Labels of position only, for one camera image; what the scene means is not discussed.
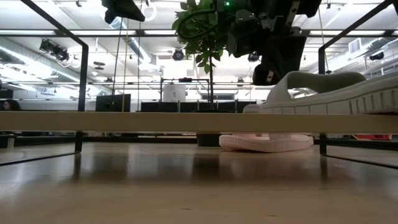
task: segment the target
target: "ceiling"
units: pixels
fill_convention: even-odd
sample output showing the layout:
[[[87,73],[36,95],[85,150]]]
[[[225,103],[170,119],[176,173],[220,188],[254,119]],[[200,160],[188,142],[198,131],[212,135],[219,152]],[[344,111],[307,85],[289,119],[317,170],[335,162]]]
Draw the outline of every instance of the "ceiling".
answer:
[[[68,29],[75,30],[109,30],[110,26],[104,22],[102,15],[104,8],[100,6],[100,0],[80,0],[82,7],[77,7],[73,0],[33,0],[45,12],[49,13],[53,18],[59,21]],[[145,1],[136,1],[136,4],[141,7]],[[129,29],[170,29],[175,20],[175,11],[180,11],[179,0],[153,0],[151,6],[156,7],[145,9],[146,17],[154,17],[151,21],[136,22],[129,21]],[[376,7],[382,0],[331,0],[331,8],[327,9],[326,4],[320,7],[320,17],[324,30],[343,30],[365,15],[372,8]],[[299,26],[306,30],[321,29],[320,18],[317,14],[313,18],[306,16],[296,16],[294,26]],[[49,24],[45,19],[41,18],[26,5],[18,0],[2,0],[0,1],[0,29],[55,29],[53,25]],[[393,7],[388,7],[380,14],[376,15],[360,29],[362,30],[386,30],[398,29],[397,14]],[[20,45],[23,48],[29,49],[37,54],[41,54],[39,50],[42,38],[40,37],[8,37],[8,40]],[[76,58],[81,57],[80,46],[69,38],[51,37],[53,43],[66,47],[68,52]],[[316,72],[318,48],[331,38],[308,38],[305,50],[302,57],[301,70]],[[326,50],[328,60],[333,60],[333,57],[341,55],[348,50],[348,44],[356,38],[342,38],[336,44],[332,45]],[[139,43],[142,49],[150,55],[153,55],[156,67],[145,69],[142,66],[139,69],[138,57],[127,46],[123,40],[119,42],[116,37],[101,37],[96,38],[82,38],[90,47],[89,55],[89,77],[92,80],[99,82],[104,81],[107,77],[113,77],[116,66],[116,81],[124,80],[123,76],[126,74],[127,82],[142,81],[140,77],[146,77],[145,81],[150,82],[151,79],[159,80],[159,71],[157,68],[164,67],[169,77],[174,75],[181,77],[191,76],[206,78],[205,73],[201,69],[194,66],[193,60],[183,60],[181,62],[174,62],[170,59],[171,53],[176,47],[183,47],[177,42],[176,37],[136,37],[135,40]],[[103,62],[104,70],[95,70],[96,65],[94,61]],[[247,57],[241,58],[228,57],[224,54],[220,62],[216,62],[215,78],[219,82],[235,82],[237,78],[246,77],[247,82],[250,82],[250,72],[258,63],[249,63]],[[79,72],[80,68],[68,67],[70,70]]]

